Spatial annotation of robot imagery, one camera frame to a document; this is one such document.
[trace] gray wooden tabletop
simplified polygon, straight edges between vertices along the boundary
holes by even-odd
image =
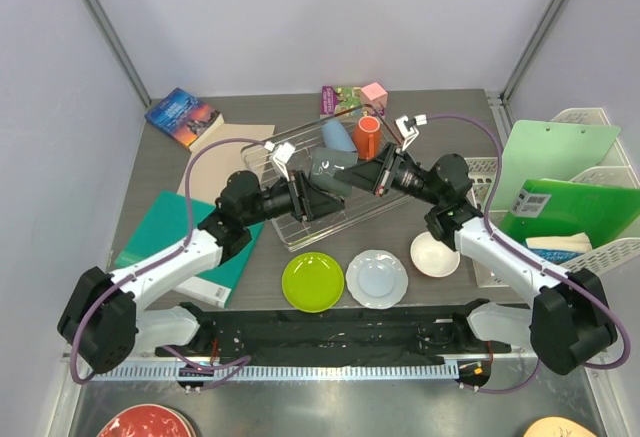
[[[209,100],[236,124],[275,124],[276,133],[319,118],[320,94],[217,97]],[[420,113],[461,113],[472,116],[494,131],[493,115],[482,90],[402,91],[391,92],[387,115]],[[458,121],[429,123],[411,147],[411,155],[429,168],[440,155],[459,153],[464,157],[491,157],[491,142],[474,126]],[[113,242],[113,255],[124,248],[136,227],[161,190],[175,192],[189,159],[189,152],[155,128],[146,125],[129,182],[122,213]],[[480,289],[476,286],[473,266],[462,258],[452,275],[443,279],[424,276],[413,266],[409,247],[413,238],[426,230],[423,216],[429,206],[408,202],[345,229],[324,240],[291,253],[280,242],[273,226],[265,224],[244,274],[231,298],[230,310],[289,309],[280,279],[287,263],[297,254],[318,251],[329,254],[346,270],[360,252],[379,249],[398,257],[409,274],[409,288],[400,305],[463,304],[476,298],[500,303],[521,302],[509,288]],[[169,292],[152,306],[168,308],[190,300],[177,292]],[[203,309],[213,307],[198,302]],[[348,290],[336,307],[359,304]]]

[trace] dish rack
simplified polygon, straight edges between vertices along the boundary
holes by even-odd
[[[270,140],[276,145],[285,141],[295,145],[296,150],[291,160],[289,160],[288,166],[291,169],[298,169],[308,173],[311,169],[313,150],[316,147],[324,145],[322,126],[331,120],[337,120],[342,123],[347,132],[352,133],[358,119],[361,117],[361,115],[356,112],[357,110],[357,108],[349,109],[345,112],[319,119],[315,122],[277,134]],[[378,118],[383,124],[381,145],[387,142],[401,144],[401,140],[391,129],[387,121],[379,114]],[[247,169],[258,175],[263,187],[273,184],[279,178],[279,175],[269,162],[269,152],[262,146],[250,145],[245,147],[242,150],[242,159]],[[485,165],[485,160],[486,159],[468,159],[467,161],[470,163],[470,167],[478,173],[484,169],[483,165]],[[484,190],[484,184],[479,184],[478,189],[482,192]],[[290,215],[284,215],[277,219],[272,219],[271,222],[285,247],[289,249],[290,252],[295,252],[320,239],[355,225],[358,222],[380,215],[411,199],[412,197],[396,192],[395,190],[390,190],[384,198],[380,198],[371,193],[353,188],[351,196],[345,198],[344,210],[337,214],[331,214],[311,222],[298,222]]]
[[[601,108],[574,108],[566,109],[556,115],[551,122],[565,122],[570,124],[585,125],[611,125],[609,119]],[[470,172],[469,176],[474,180],[474,192],[479,195],[478,202],[482,202],[482,209],[486,197],[491,187],[491,182],[495,179],[497,159],[468,159],[473,160],[475,172]],[[570,182],[595,185],[612,185],[617,187],[638,188],[638,178],[625,155],[620,142],[615,143],[596,167],[584,170]],[[506,211],[490,211],[489,218],[494,225],[498,226],[507,214]],[[619,265],[628,262],[635,256],[640,255],[640,218],[629,225],[616,240],[601,247],[593,249],[579,257],[571,259],[562,267],[570,271],[577,271],[587,268],[597,275],[602,275]],[[508,287],[490,272],[486,267],[473,262],[476,273],[478,287]]]

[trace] metal wire rack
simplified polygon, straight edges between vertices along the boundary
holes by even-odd
[[[362,116],[359,112],[362,108],[354,107],[339,114],[319,119],[316,122],[277,134],[270,140],[276,145],[285,141],[295,145],[296,151],[291,157],[288,167],[308,173],[311,169],[313,150],[324,145],[322,126],[331,120],[337,120],[342,123],[347,132],[351,133],[358,119]],[[377,115],[380,122],[382,122],[381,145],[387,142],[401,143],[400,139],[375,108],[371,106],[364,106],[364,108],[369,110],[370,114]],[[278,179],[278,174],[269,162],[269,153],[263,147],[258,145],[245,147],[242,150],[242,158],[247,168],[258,175],[262,186],[271,185]],[[345,199],[345,209],[338,214],[332,214],[312,222],[298,222],[290,215],[286,215],[273,219],[271,222],[273,222],[276,232],[284,242],[284,245],[289,251],[294,252],[358,222],[397,207],[410,199],[411,197],[393,190],[384,198],[379,198],[354,188],[351,196]]]

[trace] gray floor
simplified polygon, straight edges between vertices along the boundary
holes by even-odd
[[[496,360],[492,385],[521,381],[533,363]],[[184,414],[199,437],[516,437],[550,415],[604,436],[587,388],[583,370],[567,377],[543,370],[527,388],[505,396],[473,394],[453,382],[427,381],[256,382],[200,395],[185,395],[170,382],[91,383],[82,390],[70,435],[97,435],[119,411],[158,403]]]
[[[211,99],[225,121],[230,123],[272,123],[276,132],[317,120],[319,94],[287,96],[224,97]],[[391,92],[388,115],[416,115],[457,112],[475,117],[496,130],[493,115],[481,90]],[[430,167],[439,156],[456,152],[465,157],[495,155],[488,139],[469,124],[434,122],[428,124],[411,153]],[[160,190],[176,191],[189,157],[188,151],[153,127],[145,128],[133,175],[115,236],[114,256],[124,248]],[[381,249],[397,256],[409,274],[409,288],[401,305],[463,304],[476,298],[495,302],[520,302],[509,288],[479,289],[473,267],[463,258],[458,270],[445,279],[431,279],[420,274],[411,263],[409,248],[413,238],[426,230],[423,220],[429,207],[413,201],[362,222],[304,248],[301,252],[324,252],[335,258],[343,269],[360,252]],[[296,254],[287,251],[273,226],[268,223],[258,240],[247,268],[234,292],[229,309],[262,310],[291,308],[282,295],[280,279],[287,263]],[[152,308],[172,307],[185,300],[169,292]],[[210,306],[199,303],[204,309]],[[336,307],[358,304],[345,292]]]

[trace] mug handle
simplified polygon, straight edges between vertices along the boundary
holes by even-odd
[[[367,152],[365,160],[371,160],[375,157],[376,144],[374,142],[373,134],[367,136]]]

